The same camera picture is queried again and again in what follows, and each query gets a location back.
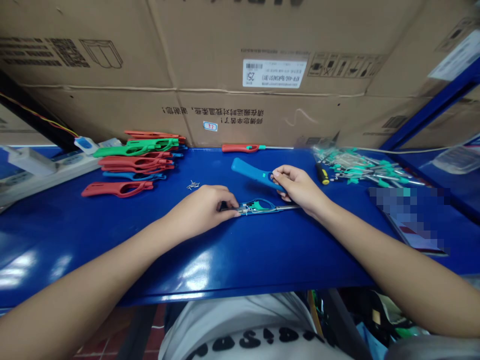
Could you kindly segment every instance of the power strip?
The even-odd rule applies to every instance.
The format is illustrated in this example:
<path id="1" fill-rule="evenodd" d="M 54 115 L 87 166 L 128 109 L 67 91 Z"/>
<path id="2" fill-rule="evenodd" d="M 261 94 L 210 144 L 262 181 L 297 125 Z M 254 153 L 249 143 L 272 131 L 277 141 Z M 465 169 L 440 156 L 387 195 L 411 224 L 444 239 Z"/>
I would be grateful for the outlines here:
<path id="1" fill-rule="evenodd" d="M 42 177 L 23 171 L 1 179 L 0 207 L 96 170 L 101 167 L 98 161 L 83 152 L 73 153 L 55 162 L 57 171 L 52 175 Z"/>

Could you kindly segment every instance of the black print on shirt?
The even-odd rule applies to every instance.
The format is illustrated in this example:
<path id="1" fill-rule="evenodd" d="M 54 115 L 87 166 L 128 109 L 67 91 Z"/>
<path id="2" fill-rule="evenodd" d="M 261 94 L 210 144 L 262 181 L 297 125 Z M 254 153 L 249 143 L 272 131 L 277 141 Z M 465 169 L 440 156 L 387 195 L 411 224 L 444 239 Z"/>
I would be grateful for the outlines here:
<path id="1" fill-rule="evenodd" d="M 235 346 L 235 341 L 232 339 L 231 336 L 220 337 L 213 343 L 211 349 L 213 351 L 223 351 L 231 349 Z"/>
<path id="2" fill-rule="evenodd" d="M 323 340 L 320 335 L 314 333 L 313 331 L 308 331 L 306 330 L 304 333 L 303 333 L 303 338 L 307 341 L 311 341 L 313 338 L 317 338 L 318 340 L 320 340 L 322 343 L 325 344 L 325 340 Z"/>
<path id="3" fill-rule="evenodd" d="M 258 348 L 261 342 L 260 340 L 254 337 L 255 335 L 256 335 L 255 331 L 247 330 L 243 333 L 243 339 L 240 339 L 238 343 L 244 349 Z"/>
<path id="4" fill-rule="evenodd" d="M 207 346 L 206 343 L 200 345 L 197 347 L 190 355 L 186 357 L 185 360 L 192 360 L 195 355 L 198 355 L 199 357 L 203 358 L 207 353 L 209 352 L 209 347 Z"/>
<path id="5" fill-rule="evenodd" d="M 290 343 L 298 340 L 299 334 L 292 330 L 289 327 L 281 327 L 278 329 L 279 337 L 278 339 L 282 343 Z M 254 349 L 258 348 L 262 342 L 260 339 L 256 338 L 257 334 L 253 330 L 247 330 L 243 333 L 243 338 L 238 342 L 241 348 L 244 349 Z M 302 334 L 303 338 L 307 341 L 312 341 L 314 338 L 317 338 L 320 342 L 325 344 L 325 340 L 322 339 L 318 334 L 313 331 L 305 330 Z M 275 335 L 266 327 L 263 329 L 263 338 L 268 344 L 274 343 Z M 231 336 L 219 337 L 216 339 L 211 347 L 214 352 L 220 352 L 224 350 L 231 349 L 235 346 L 235 341 Z M 206 343 L 197 347 L 190 355 L 186 357 L 185 360 L 192 360 L 195 355 L 198 355 L 200 358 L 203 358 L 209 352 L 208 345 Z"/>
<path id="6" fill-rule="evenodd" d="M 263 338 L 266 339 L 266 342 L 270 345 L 274 343 L 274 335 L 267 328 L 263 329 Z"/>
<path id="7" fill-rule="evenodd" d="M 280 334 L 280 337 L 278 339 L 282 343 L 289 343 L 299 338 L 297 332 L 288 327 L 281 327 L 280 329 L 278 329 L 278 333 Z"/>

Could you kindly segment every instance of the floor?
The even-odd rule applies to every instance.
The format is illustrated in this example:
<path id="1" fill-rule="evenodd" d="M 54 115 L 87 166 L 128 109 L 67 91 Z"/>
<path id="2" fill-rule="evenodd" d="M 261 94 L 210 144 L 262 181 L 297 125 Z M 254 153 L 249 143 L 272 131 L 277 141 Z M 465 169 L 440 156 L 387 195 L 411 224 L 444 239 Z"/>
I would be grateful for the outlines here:
<path id="1" fill-rule="evenodd" d="M 143 360 L 157 360 L 159 357 L 160 345 L 165 336 L 163 329 L 164 316 L 165 304 L 159 304 L 143 354 Z M 125 328 L 99 343 L 86 343 L 72 360 L 114 360 L 127 337 L 128 331 L 129 329 Z"/>

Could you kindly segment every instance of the blue plastic lighter shell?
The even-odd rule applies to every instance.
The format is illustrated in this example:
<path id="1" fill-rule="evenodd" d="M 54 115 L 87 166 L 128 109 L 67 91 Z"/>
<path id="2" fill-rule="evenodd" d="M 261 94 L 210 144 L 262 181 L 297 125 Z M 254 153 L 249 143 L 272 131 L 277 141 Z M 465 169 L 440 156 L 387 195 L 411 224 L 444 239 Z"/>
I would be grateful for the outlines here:
<path id="1" fill-rule="evenodd" d="M 258 181 L 259 183 L 266 185 L 268 187 L 274 188 L 275 190 L 278 190 L 284 193 L 287 192 L 283 187 L 281 187 L 280 185 L 277 185 L 270 179 L 270 176 L 272 175 L 271 171 L 263 171 L 263 170 L 257 169 L 256 167 L 246 163 L 245 161 L 239 159 L 238 157 L 233 159 L 233 162 L 231 164 L 231 169 L 236 173 L 245 175 L 247 178 Z"/>
<path id="2" fill-rule="evenodd" d="M 136 173 L 136 172 L 111 172 L 111 171 L 104 171 L 103 176 L 109 177 L 109 178 L 124 178 L 124 179 L 130 179 L 132 181 L 152 181 L 152 180 L 165 180 L 167 176 L 162 173 L 156 173 L 156 174 L 150 174 L 150 175 L 145 175 L 142 173 Z"/>

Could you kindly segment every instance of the yellow wire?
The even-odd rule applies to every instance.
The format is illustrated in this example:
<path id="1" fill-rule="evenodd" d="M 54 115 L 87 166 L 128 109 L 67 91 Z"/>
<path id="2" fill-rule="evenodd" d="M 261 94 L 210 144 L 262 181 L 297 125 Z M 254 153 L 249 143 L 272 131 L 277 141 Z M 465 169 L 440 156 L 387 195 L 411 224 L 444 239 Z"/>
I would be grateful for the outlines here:
<path id="1" fill-rule="evenodd" d="M 3 92 L 0 92 L 0 96 L 4 97 L 4 98 L 7 99 L 7 100 L 10 100 L 10 101 L 11 101 L 12 103 L 14 103 L 14 104 L 17 104 L 17 105 L 18 105 L 19 107 L 21 107 L 22 109 L 27 110 L 28 112 L 30 112 L 30 113 L 32 113 L 33 115 L 39 117 L 40 119 L 42 119 L 42 120 L 44 120 L 44 121 L 46 121 L 46 122 L 49 122 L 49 123 L 51 123 L 51 124 L 57 125 L 57 126 L 60 127 L 61 129 L 65 130 L 66 132 L 68 132 L 68 133 L 70 133 L 71 135 L 73 135 L 74 137 L 76 137 L 76 138 L 79 138 L 79 137 L 80 137 L 75 131 L 70 130 L 70 129 L 66 128 L 65 126 L 60 125 L 60 124 L 59 124 L 58 122 L 56 122 L 56 121 L 47 119 L 46 117 L 40 115 L 39 113 L 33 111 L 32 109 L 30 109 L 30 108 L 22 105 L 22 104 L 19 103 L 17 100 L 12 99 L 11 97 L 8 97 L 8 96 L 5 95 Z"/>

